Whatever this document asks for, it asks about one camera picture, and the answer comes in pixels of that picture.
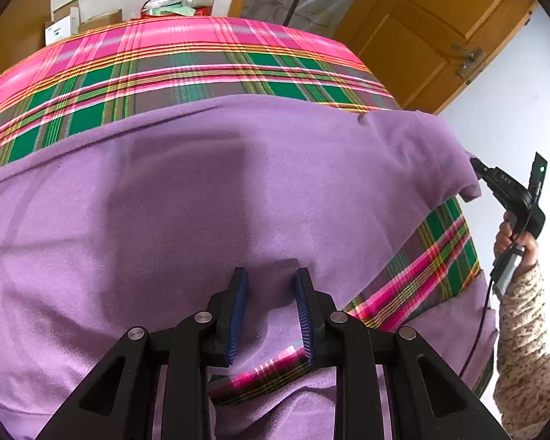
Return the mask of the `person's right hand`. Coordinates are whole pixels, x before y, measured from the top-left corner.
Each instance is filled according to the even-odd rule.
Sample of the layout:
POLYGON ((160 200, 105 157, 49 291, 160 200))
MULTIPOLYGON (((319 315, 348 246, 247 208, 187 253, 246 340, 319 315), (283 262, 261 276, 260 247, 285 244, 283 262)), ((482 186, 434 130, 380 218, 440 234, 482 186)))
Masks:
POLYGON ((513 234, 511 219, 504 216, 504 220, 499 226, 494 243, 494 254, 503 254, 507 248, 514 246, 517 251, 522 252, 522 261, 514 272, 514 277, 518 278, 535 268, 539 258, 539 244, 529 232, 513 234))

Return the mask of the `right forearm speckled sleeve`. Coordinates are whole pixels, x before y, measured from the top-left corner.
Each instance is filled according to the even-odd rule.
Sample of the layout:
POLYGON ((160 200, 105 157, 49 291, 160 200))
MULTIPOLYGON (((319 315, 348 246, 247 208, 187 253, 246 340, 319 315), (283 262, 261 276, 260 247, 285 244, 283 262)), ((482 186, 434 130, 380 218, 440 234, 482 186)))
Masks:
POLYGON ((500 300, 494 400, 513 439, 534 439, 550 420, 545 282, 539 265, 515 277, 500 300))

